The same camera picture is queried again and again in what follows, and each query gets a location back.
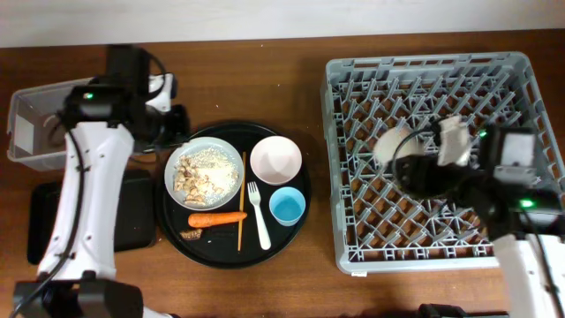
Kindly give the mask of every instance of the white plate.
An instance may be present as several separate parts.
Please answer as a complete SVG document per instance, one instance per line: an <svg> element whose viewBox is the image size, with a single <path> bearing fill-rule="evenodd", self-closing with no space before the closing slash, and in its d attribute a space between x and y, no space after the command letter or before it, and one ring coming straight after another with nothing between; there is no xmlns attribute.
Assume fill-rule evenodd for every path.
<svg viewBox="0 0 565 318"><path fill-rule="evenodd" d="M175 175L177 174L177 165L178 159L181 155L192 155L200 150L214 148L216 150L221 151L224 153L232 163L236 165L237 171L237 180L236 185L231 189L229 193L226 193L220 200L216 201L214 204L202 206L196 204L185 204L185 191L174 191L174 184L175 184ZM167 165L165 166L165 187L167 188L167 192L169 195L181 206L185 208L189 208L196 211L208 211L211 209L219 208L224 205L226 202L231 200L236 193L239 192L239 188L244 181L244 163L241 160L241 155L238 151L231 146L228 142L213 138L213 137L199 137L189 142L185 143L183 146L177 148L169 157L167 161Z"/></svg>

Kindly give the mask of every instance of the black plastic tray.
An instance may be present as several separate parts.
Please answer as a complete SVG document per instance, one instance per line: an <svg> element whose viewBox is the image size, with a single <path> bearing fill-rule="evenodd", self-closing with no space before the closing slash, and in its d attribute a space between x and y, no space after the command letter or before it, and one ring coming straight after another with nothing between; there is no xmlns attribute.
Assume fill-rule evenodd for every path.
<svg viewBox="0 0 565 318"><path fill-rule="evenodd" d="M32 192L27 261L39 264L47 250L61 195L61 182L38 185ZM114 251L151 246L155 241L153 180L146 170L124 173L117 205Z"/></svg>
<svg viewBox="0 0 565 318"><path fill-rule="evenodd" d="M255 181L261 194L261 211L265 219L271 248L264 251L260 247L257 233L257 223L253 205L249 202L245 190L244 211L247 218L243 224L241 251L237 251L237 223L219 225L204 229L202 237L196 241L185 241L178 234L189 229L188 216L194 211L176 203L164 186L164 181L157 182L157 219L167 239L172 245L188 258L201 264L219 269L241 269L266 261L281 252L298 234L305 222L310 208L311 188L310 177L304 164L300 172L285 185L267 185L260 181L249 166L249 156L253 147L262 139L278 135L278 133L262 125L252 123L228 123L214 125L196 132L191 139L198 137L216 137L229 142L235 149L246 155L245 183ZM283 186L297 188L306 198L304 215L297 224L291 227L280 225L271 215L268 201L274 191ZM239 210L237 194L222 207L212 210L216 212L233 212Z"/></svg>

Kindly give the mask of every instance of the orange carrot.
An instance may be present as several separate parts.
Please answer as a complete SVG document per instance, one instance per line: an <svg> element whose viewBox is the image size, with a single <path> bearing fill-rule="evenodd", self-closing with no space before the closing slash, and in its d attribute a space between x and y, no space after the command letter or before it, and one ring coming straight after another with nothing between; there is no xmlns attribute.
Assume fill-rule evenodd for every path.
<svg viewBox="0 0 565 318"><path fill-rule="evenodd" d="M193 213L188 216L188 225L203 228L220 224L239 222L247 217L245 212Z"/></svg>

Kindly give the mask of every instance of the green indicator light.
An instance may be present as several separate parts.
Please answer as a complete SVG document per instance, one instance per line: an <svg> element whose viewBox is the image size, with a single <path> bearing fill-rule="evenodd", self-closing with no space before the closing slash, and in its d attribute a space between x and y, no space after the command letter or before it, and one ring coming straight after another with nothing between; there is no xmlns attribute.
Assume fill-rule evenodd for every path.
<svg viewBox="0 0 565 318"><path fill-rule="evenodd" d="M522 208L531 208L533 206L535 206L536 204L534 203L534 201L530 200L530 199L521 199L520 200L520 206Z"/></svg>

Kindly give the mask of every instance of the wooden chopstick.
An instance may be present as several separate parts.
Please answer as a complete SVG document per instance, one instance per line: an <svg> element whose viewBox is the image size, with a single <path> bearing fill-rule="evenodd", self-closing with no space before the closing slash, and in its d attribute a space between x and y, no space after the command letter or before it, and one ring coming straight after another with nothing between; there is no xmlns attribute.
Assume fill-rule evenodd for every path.
<svg viewBox="0 0 565 318"><path fill-rule="evenodd" d="M241 194L239 195L239 211L244 212L244 202L245 202L245 151L242 155L244 160L244 181L241 184ZM239 227L237 229L237 251L241 251L241 234L244 229L244 220L239 220Z"/></svg>

